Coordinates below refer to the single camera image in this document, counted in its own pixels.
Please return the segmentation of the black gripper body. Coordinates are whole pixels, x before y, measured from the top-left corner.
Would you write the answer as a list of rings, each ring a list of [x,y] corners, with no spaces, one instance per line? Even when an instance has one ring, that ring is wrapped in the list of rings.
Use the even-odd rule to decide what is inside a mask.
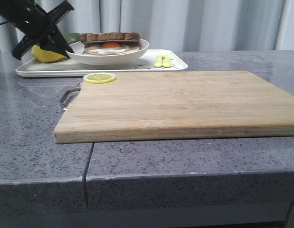
[[[13,57],[21,60],[31,47],[38,45],[49,30],[57,26],[72,10],[74,8],[67,0],[49,12],[34,0],[0,0],[0,16],[25,34],[12,50]]]

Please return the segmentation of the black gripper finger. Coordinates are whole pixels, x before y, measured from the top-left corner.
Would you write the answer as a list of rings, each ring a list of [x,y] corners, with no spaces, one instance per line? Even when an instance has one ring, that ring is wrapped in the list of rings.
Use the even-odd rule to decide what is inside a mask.
[[[57,26],[49,30],[48,34],[39,41],[38,46],[42,50],[55,52],[66,57],[68,57],[67,52],[74,53]]]

